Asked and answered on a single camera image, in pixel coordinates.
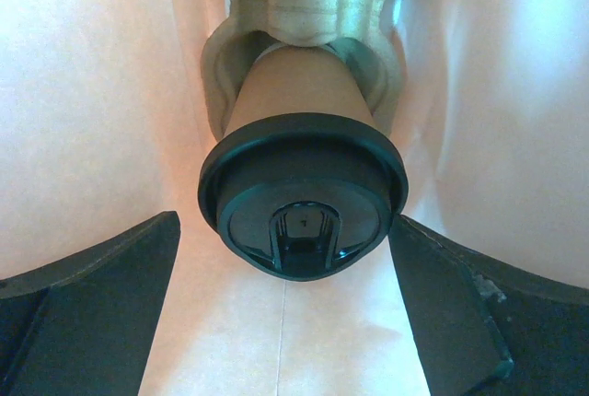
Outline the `orange paper bag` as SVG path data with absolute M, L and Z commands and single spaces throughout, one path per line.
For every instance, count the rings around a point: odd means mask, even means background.
M 387 245 L 287 283 L 230 253 L 195 189 L 199 69 L 227 0 L 1 0 L 1 275 L 158 212 L 182 224 L 143 395 L 424 395 Z M 388 0 L 406 213 L 588 285 L 588 0 Z

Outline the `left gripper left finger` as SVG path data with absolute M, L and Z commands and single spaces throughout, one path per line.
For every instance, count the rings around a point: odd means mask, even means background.
M 4 395 L 136 395 L 180 238 L 163 212 L 1 281 Z

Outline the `cardboard cup carrier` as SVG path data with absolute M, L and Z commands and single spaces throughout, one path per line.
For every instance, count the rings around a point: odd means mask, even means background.
M 202 50 L 208 122 L 227 130 L 237 95 L 258 57 L 277 44 L 324 47 L 350 68 L 376 129 L 390 134 L 404 83 L 401 50 L 380 22 L 386 0 L 230 0 L 229 15 Z

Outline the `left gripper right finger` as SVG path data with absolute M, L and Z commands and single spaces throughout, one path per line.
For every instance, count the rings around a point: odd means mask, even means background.
M 588 291 L 400 215 L 388 234 L 432 395 L 585 395 Z

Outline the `brown paper coffee cup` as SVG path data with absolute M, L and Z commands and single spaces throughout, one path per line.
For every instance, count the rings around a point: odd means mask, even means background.
M 249 70 L 225 134 L 255 121 L 293 113 L 322 113 L 372 127 L 375 120 L 349 68 L 321 48 L 284 46 Z

